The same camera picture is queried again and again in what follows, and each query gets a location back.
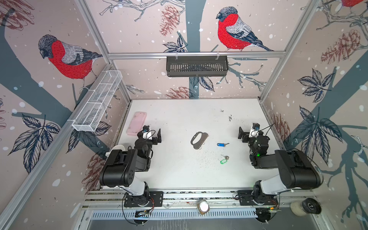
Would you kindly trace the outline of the green tagged key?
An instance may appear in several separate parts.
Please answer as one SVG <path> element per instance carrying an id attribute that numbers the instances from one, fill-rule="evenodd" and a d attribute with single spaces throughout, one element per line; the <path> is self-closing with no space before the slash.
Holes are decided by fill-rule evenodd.
<path id="1" fill-rule="evenodd" d="M 229 156 L 223 155 L 223 159 L 220 161 L 220 164 L 225 164 L 228 162 L 228 160 L 229 160 Z"/>

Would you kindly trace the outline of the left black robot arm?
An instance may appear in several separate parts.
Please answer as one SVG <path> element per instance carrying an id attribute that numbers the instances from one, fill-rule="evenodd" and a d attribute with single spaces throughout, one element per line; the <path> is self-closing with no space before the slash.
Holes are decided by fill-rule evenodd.
<path id="1" fill-rule="evenodd" d="M 125 150 L 115 146 L 110 151 L 100 172 L 99 182 L 102 186 L 123 189 L 125 208 L 161 207 L 163 192 L 151 192 L 148 183 L 135 176 L 136 172 L 148 172 L 150 169 L 152 147 L 162 142 L 161 132 L 144 126 L 137 137 L 133 148 Z"/>

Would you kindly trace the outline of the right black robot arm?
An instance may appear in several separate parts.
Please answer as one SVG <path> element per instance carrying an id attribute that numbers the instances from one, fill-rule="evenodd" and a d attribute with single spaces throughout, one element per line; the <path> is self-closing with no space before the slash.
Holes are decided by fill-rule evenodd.
<path id="1" fill-rule="evenodd" d="M 278 205 L 277 195 L 293 189 L 311 190 L 322 184 L 322 177 L 308 156 L 300 150 L 275 150 L 268 154 L 270 138 L 254 123 L 249 132 L 239 128 L 238 139 L 247 143 L 251 165 L 255 169 L 278 169 L 278 174 L 257 181 L 252 190 L 239 190 L 235 198 L 241 206 Z"/>

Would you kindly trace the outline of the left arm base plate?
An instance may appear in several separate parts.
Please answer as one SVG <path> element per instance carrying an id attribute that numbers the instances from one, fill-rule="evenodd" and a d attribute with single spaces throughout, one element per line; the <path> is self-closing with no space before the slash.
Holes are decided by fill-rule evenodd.
<path id="1" fill-rule="evenodd" d="M 151 191 L 140 196 L 126 195 L 125 208 L 161 207 L 163 205 L 163 191 Z"/>

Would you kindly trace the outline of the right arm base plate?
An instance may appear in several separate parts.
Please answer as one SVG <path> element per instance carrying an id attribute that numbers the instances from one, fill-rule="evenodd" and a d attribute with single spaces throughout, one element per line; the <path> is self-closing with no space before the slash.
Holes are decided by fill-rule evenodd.
<path id="1" fill-rule="evenodd" d="M 241 206 L 278 206 L 276 195 L 260 193 L 255 195 L 253 190 L 238 190 L 236 195 Z"/>

